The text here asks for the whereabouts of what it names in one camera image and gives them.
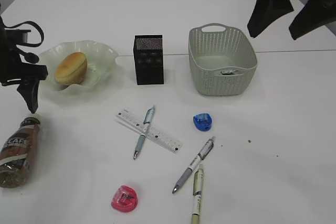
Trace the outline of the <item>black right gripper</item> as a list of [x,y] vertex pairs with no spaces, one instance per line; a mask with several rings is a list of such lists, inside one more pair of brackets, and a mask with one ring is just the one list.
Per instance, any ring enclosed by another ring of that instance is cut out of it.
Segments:
[[[256,0],[247,24],[252,38],[260,35],[278,18],[293,12],[290,0]],[[335,0],[308,0],[289,26],[293,40],[335,21]]]

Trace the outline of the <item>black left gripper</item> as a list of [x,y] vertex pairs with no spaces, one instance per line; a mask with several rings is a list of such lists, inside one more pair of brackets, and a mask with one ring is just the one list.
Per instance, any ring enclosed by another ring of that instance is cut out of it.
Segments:
[[[5,29],[20,29],[22,25],[32,26],[40,35],[40,42],[16,45],[7,40]],[[45,65],[39,65],[39,57],[32,52],[25,52],[21,46],[29,48],[39,47],[45,39],[41,27],[33,22],[26,21],[13,26],[6,26],[1,20],[1,84],[3,86],[19,85],[17,91],[25,100],[31,113],[38,108],[38,88],[41,80],[48,76]]]

